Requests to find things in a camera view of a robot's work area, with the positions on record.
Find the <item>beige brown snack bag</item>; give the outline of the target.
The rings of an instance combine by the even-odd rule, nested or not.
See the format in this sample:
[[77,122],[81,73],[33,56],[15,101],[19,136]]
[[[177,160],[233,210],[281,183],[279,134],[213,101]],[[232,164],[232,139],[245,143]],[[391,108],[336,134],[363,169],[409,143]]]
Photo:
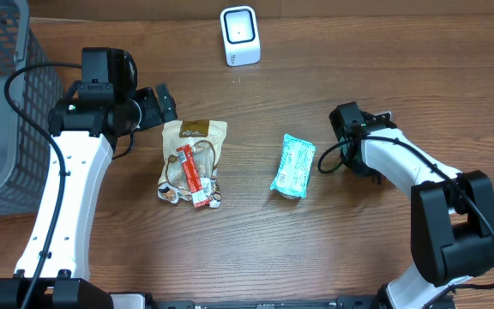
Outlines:
[[173,204],[180,201],[192,203],[190,189],[177,155],[177,148],[190,145],[197,172],[209,199],[209,205],[202,207],[219,208],[221,194],[217,173],[226,133],[227,123],[224,121],[173,120],[165,124],[162,131],[164,166],[158,181],[158,197]]

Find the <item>teal snack packet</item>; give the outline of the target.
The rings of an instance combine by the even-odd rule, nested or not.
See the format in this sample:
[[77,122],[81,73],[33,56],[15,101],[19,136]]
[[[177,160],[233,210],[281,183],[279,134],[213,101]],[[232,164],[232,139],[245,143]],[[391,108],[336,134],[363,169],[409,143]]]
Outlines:
[[278,172],[270,189],[287,198],[306,198],[315,152],[313,143],[285,134]]

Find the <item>red stick snack packet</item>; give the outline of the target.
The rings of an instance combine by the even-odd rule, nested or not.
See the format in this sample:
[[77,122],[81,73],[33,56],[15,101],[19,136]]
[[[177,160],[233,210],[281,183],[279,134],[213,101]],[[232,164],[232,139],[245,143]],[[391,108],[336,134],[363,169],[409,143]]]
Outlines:
[[191,146],[184,145],[177,148],[177,155],[185,173],[192,203],[196,208],[209,205],[208,196],[203,189],[203,184],[196,169]]

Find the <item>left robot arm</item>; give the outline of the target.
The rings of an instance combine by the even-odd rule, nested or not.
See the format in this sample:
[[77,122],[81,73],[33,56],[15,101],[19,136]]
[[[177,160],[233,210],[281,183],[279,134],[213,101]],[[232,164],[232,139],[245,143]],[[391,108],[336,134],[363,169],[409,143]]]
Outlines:
[[18,107],[12,81],[9,106],[51,146],[51,164],[33,232],[10,278],[0,278],[0,308],[154,307],[149,293],[107,293],[89,282],[89,241],[99,189],[117,159],[118,138],[177,119],[166,85],[137,87],[137,68],[122,49],[85,47],[81,80],[49,111],[43,129]]

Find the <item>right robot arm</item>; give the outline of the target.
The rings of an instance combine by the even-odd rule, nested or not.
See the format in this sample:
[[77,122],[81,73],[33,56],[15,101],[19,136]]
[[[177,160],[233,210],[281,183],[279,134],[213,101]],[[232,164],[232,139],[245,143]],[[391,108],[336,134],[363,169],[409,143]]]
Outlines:
[[386,178],[411,203],[412,265],[374,296],[341,296],[342,308],[453,308],[460,289],[494,289],[494,189],[476,170],[463,173],[410,142],[390,112],[356,102],[329,121],[340,164],[361,177]]

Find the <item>grey plastic mesh basket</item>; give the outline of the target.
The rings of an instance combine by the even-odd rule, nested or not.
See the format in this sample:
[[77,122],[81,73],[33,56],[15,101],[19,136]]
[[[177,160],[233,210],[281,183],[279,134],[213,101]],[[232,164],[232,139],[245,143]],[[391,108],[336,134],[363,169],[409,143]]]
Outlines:
[[37,211],[49,167],[49,143],[8,104],[3,88],[16,70],[9,93],[37,124],[48,126],[48,113],[63,96],[57,71],[29,27],[26,0],[0,0],[0,215]]

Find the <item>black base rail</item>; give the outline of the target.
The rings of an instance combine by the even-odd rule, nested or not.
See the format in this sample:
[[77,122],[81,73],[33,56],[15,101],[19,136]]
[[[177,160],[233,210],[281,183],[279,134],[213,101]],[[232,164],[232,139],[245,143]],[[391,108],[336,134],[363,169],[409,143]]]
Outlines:
[[111,294],[116,309],[371,309],[387,308],[373,296],[339,296],[333,300],[256,300],[194,302],[192,300],[154,300],[151,294]]

